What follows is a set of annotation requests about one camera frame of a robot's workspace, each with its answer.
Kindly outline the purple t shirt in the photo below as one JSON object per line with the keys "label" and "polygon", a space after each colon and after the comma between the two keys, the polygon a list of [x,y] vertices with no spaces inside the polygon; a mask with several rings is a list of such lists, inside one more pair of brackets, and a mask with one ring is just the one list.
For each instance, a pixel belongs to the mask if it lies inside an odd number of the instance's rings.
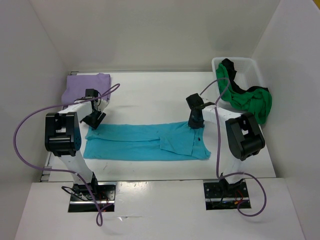
{"label": "purple t shirt", "polygon": [[111,86],[112,80],[109,74],[69,75],[67,77],[66,90],[61,96],[61,103],[73,103],[76,99],[84,97],[86,89],[94,89],[103,94]]}

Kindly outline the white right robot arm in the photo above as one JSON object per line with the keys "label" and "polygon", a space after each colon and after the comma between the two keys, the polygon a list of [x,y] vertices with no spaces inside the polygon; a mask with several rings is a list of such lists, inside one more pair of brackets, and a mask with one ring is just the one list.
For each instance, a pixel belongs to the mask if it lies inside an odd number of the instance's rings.
{"label": "white right robot arm", "polygon": [[[188,126],[192,129],[203,129],[205,122],[217,126],[216,177],[219,180],[219,191],[229,197],[236,192],[237,186],[247,175],[241,171],[242,162],[257,155],[266,145],[261,128],[255,116],[250,112],[238,113],[217,106],[214,102],[204,102],[197,93],[186,98],[190,109]],[[228,148],[233,159],[223,172],[219,171],[221,158],[221,127],[226,130]]]}

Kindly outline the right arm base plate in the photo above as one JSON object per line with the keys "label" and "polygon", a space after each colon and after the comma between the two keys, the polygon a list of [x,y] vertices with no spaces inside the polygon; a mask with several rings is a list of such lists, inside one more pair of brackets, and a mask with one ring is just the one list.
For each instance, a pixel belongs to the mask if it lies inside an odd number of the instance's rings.
{"label": "right arm base plate", "polygon": [[211,210],[250,209],[251,203],[246,182],[242,179],[228,184],[224,179],[203,182],[205,206]]}

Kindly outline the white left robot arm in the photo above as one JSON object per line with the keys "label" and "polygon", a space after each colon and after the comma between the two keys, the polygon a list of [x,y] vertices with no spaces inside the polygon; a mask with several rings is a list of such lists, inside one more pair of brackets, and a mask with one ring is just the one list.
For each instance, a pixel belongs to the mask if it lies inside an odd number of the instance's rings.
{"label": "white left robot arm", "polygon": [[99,109],[100,93],[89,88],[85,96],[77,99],[74,104],[59,112],[45,116],[45,140],[47,151],[52,152],[72,171],[73,189],[88,200],[99,197],[98,180],[90,170],[80,152],[82,137],[80,124],[85,123],[91,129],[98,128],[106,114]]}

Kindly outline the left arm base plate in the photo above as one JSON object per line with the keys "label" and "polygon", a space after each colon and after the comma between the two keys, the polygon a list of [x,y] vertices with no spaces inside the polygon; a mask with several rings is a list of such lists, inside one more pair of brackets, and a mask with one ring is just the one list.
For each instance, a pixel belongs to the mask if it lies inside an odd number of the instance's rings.
{"label": "left arm base plate", "polygon": [[[96,213],[98,210],[95,206],[93,198],[89,193],[81,193],[74,186],[61,187],[66,193],[70,195],[68,212],[69,213]],[[115,211],[115,198],[116,198],[116,183],[99,184],[100,192],[94,194],[97,204],[102,212]]]}

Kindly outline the cyan t shirt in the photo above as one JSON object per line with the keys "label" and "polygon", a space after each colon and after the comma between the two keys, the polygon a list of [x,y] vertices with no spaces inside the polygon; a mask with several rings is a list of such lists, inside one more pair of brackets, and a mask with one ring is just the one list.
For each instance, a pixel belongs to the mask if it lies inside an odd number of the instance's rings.
{"label": "cyan t shirt", "polygon": [[85,159],[117,161],[207,160],[211,152],[203,128],[192,129],[186,121],[149,124],[101,124],[86,134]]}

